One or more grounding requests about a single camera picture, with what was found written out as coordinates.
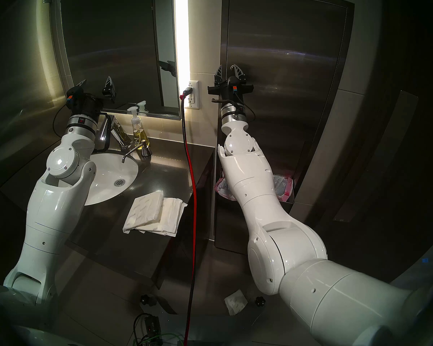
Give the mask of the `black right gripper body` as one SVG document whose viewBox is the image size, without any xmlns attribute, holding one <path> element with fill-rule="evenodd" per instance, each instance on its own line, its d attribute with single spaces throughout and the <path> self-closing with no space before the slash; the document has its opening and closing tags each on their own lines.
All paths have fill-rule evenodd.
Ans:
<svg viewBox="0 0 433 346">
<path fill-rule="evenodd" d="M 207 87 L 208 94 L 219 96 L 220 99 L 211 99 L 211 102 L 221 104 L 242 104 L 244 105 L 243 95 L 252 93 L 253 85 L 241 84 L 237 78 L 229 78 L 218 86 Z"/>
</svg>

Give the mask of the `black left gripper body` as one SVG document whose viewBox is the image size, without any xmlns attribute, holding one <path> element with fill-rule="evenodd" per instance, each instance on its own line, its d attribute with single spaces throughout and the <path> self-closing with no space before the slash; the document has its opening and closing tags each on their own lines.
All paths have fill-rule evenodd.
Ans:
<svg viewBox="0 0 433 346">
<path fill-rule="evenodd" d="M 115 97 L 99 98 L 90 93 L 84 92 L 83 89 L 74 89 L 72 87 L 66 92 L 66 106 L 71 111 L 71 117 L 75 115 L 86 115 L 88 117 L 99 117 L 104 106 L 104 101 L 111 100 L 115 102 Z"/>
</svg>

